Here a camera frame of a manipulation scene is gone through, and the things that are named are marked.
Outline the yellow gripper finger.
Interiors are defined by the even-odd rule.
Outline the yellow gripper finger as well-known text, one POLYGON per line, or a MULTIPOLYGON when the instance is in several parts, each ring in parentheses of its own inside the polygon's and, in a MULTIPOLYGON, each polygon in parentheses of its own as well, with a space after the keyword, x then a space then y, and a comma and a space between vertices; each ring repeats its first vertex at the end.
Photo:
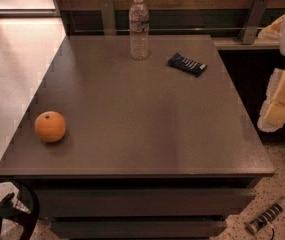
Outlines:
POLYGON ((261 40, 278 40, 284 18, 285 15, 282 15, 279 18, 277 18, 274 22, 272 22, 270 25, 263 28, 259 32, 258 38, 261 40))
POLYGON ((285 70, 276 68, 270 76, 263 102, 258 128, 263 132, 275 132, 285 124, 285 70))

